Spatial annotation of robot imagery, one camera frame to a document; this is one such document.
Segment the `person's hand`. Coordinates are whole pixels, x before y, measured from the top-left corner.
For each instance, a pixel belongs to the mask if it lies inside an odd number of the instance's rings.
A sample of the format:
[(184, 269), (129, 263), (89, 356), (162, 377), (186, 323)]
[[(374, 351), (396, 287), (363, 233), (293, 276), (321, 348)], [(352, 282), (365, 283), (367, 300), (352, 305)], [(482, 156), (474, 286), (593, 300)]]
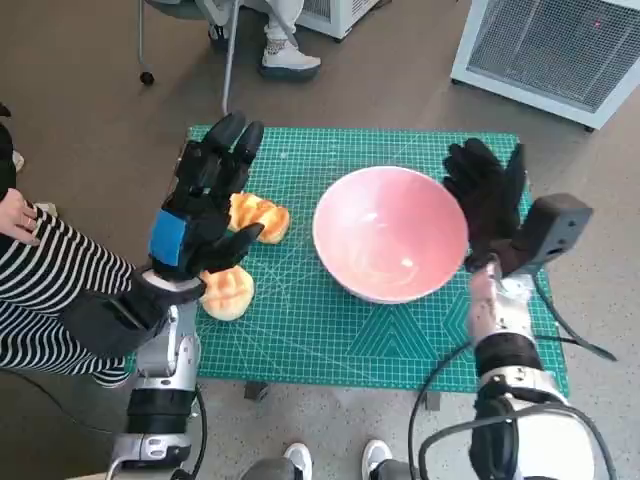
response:
[(9, 188), (1, 200), (1, 233), (26, 245), (38, 245), (35, 235), (37, 213), (14, 188)]

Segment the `bare left robot hand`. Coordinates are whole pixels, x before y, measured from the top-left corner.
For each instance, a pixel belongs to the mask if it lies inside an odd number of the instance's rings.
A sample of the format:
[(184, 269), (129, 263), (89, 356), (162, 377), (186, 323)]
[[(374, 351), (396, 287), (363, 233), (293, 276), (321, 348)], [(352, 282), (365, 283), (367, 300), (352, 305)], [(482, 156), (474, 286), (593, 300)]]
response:
[(152, 269), (185, 281), (238, 264), (263, 226), (254, 221), (234, 234), (231, 197), (241, 192), (256, 158), (264, 124), (237, 111), (217, 121), (199, 140), (189, 140), (174, 170), (169, 194), (156, 214), (149, 240)]

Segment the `gloved right robot hand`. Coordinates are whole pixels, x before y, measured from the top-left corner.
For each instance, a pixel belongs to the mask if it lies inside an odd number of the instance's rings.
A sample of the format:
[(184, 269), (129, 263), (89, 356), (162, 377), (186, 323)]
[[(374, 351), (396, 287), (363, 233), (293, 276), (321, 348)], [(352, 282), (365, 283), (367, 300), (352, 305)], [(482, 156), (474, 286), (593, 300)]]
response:
[(443, 161), (443, 186), (464, 213), (470, 254), (468, 272), (486, 265), (494, 242), (513, 237), (520, 225), (519, 204), (525, 186), (524, 146), (518, 143), (503, 166), (478, 138), (451, 144)]

